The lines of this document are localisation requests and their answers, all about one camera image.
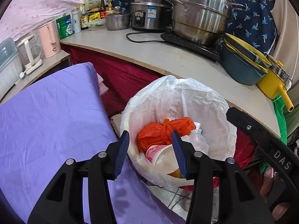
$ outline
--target pink curtain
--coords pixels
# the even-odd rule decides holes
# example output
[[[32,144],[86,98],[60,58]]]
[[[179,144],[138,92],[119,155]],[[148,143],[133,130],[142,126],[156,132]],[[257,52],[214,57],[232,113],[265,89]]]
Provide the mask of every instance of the pink curtain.
[[[6,38],[16,41],[81,3],[83,0],[13,0],[0,20],[0,42]]]

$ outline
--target silver rivet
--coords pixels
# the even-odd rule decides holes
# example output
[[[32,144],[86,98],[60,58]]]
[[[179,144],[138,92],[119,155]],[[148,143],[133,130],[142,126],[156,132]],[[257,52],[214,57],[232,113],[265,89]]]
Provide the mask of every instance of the silver rivet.
[[[234,164],[234,163],[236,162],[236,160],[233,159],[232,157],[229,157],[229,158],[227,159],[227,162],[228,162],[229,164]]]
[[[196,151],[196,152],[194,152],[194,156],[196,156],[196,157],[202,157],[202,152]]]
[[[70,158],[65,162],[67,165],[72,165],[74,163],[74,159]]]
[[[107,156],[107,153],[106,153],[106,152],[100,152],[100,153],[98,154],[98,157],[100,157],[100,158],[103,158],[103,157],[105,157],[105,156]]]

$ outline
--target table covered with purple cloth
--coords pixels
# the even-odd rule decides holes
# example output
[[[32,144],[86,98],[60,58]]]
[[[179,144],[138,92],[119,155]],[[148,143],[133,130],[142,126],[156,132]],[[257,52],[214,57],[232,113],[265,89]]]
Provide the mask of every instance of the table covered with purple cloth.
[[[115,141],[93,65],[58,71],[0,106],[0,189],[27,223],[65,160],[90,159]],[[185,223],[140,182],[128,158],[120,176],[109,181],[109,190],[118,224]],[[90,223],[86,182],[83,212]]]

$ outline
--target yellow electric pot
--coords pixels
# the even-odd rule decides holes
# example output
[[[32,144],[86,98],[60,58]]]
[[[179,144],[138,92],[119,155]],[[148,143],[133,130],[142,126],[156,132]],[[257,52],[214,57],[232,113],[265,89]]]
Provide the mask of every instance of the yellow electric pot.
[[[286,93],[286,87],[291,83],[291,78],[282,69],[283,65],[280,61],[276,61],[270,55],[267,55],[267,59],[272,65],[268,73],[257,83],[257,86],[269,99],[274,99],[280,93],[287,110],[291,112],[294,106]]]

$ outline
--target maroon cloth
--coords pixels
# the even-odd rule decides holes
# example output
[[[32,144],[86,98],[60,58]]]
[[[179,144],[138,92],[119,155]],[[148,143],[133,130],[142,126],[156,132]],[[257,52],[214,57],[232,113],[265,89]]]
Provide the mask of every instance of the maroon cloth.
[[[101,98],[108,117],[122,112],[131,97],[152,81],[163,76],[126,60],[93,50],[65,44],[61,44],[61,47],[71,54],[74,64],[91,62],[97,73],[104,79],[104,83],[109,90]],[[234,159],[240,167],[245,168],[254,154],[255,147],[250,143],[249,138],[243,132],[237,130]],[[215,178],[213,186],[217,187],[218,185],[219,180]],[[183,188],[192,191],[193,185],[184,186]]]

